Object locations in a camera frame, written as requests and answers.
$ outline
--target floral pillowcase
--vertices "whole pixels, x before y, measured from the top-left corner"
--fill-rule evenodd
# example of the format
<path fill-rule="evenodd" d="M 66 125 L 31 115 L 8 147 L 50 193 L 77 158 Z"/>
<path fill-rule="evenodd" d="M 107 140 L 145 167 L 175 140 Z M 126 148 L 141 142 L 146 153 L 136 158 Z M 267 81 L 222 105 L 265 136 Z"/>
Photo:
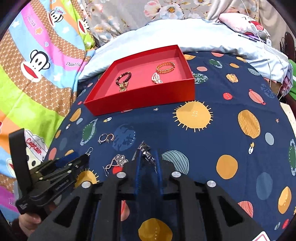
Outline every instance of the floral pillowcase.
<path fill-rule="evenodd" d="M 104 45 L 130 30 L 158 19 L 207 18 L 216 0 L 78 0 L 94 37 Z M 243 0 L 250 17 L 258 14 L 258 0 Z M 241 0 L 221 0 L 225 12 L 247 14 Z"/>

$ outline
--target pink pillow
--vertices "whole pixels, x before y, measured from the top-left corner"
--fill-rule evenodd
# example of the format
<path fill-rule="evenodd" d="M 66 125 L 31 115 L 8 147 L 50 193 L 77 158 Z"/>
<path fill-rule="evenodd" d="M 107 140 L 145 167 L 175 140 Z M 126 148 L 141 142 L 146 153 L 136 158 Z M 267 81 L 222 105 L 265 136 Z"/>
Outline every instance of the pink pillow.
<path fill-rule="evenodd" d="M 233 31 L 241 34 L 248 32 L 255 36 L 259 35 L 259 37 L 264 39 L 266 39 L 267 36 L 270 36 L 266 29 L 264 29 L 255 19 L 242 13 L 221 13 L 219 20 L 225 23 Z"/>

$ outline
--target navy blue bedsheet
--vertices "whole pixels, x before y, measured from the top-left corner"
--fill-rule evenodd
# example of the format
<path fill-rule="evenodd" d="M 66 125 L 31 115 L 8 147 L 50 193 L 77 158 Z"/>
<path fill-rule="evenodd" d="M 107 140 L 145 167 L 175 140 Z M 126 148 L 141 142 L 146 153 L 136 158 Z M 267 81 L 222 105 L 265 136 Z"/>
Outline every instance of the navy blue bedsheet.
<path fill-rule="evenodd" d="M 96 175 L 89 172 L 85 178 L 104 181 L 103 166 L 117 154 L 131 160 L 145 140 L 193 180 L 216 181 L 271 241 L 276 240 L 296 206 L 295 136 L 288 118 L 268 83 L 242 59 L 187 54 L 192 56 L 188 63 L 195 77 L 196 101 L 93 116 L 83 101 L 97 81 L 94 78 L 71 107 L 48 156 L 61 158 L 73 150 L 82 155 L 93 147 L 89 168 Z M 116 138 L 100 145 L 97 140 L 103 133 Z M 128 229 L 137 233 L 141 225 L 128 226 L 135 219 L 133 210 L 130 207 L 123 221 L 124 240 L 131 241 Z"/>

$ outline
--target monkey face print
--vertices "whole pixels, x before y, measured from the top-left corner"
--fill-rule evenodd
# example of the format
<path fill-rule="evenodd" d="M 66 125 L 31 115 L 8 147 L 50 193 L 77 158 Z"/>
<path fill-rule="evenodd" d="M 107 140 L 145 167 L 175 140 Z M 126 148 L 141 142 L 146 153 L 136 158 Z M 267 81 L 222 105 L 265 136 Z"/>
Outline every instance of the monkey face print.
<path fill-rule="evenodd" d="M 62 21 L 62 19 L 64 18 L 62 14 L 58 14 L 55 13 L 54 10 L 47 12 L 47 18 L 48 21 L 50 23 L 50 25 L 54 28 L 55 27 L 55 23 L 58 23 L 60 21 Z"/>
<path fill-rule="evenodd" d="M 30 62 L 24 61 L 20 68 L 24 76 L 32 82 L 39 82 L 42 78 L 40 70 L 49 69 L 50 63 L 46 53 L 38 50 L 33 50 L 30 54 Z"/>

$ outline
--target green cloth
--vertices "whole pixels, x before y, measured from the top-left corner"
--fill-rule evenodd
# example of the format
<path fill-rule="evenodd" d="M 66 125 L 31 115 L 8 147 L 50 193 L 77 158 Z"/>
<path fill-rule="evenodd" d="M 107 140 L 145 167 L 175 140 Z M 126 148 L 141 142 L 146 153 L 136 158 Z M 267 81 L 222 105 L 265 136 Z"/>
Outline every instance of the green cloth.
<path fill-rule="evenodd" d="M 293 60 L 291 60 L 291 59 L 289 59 L 289 62 L 293 66 L 293 76 L 296 77 L 296 63 Z M 293 80 L 293 87 L 290 90 L 289 94 L 290 94 L 290 96 L 292 96 L 292 98 L 294 100 L 296 100 L 296 82 L 294 80 Z"/>

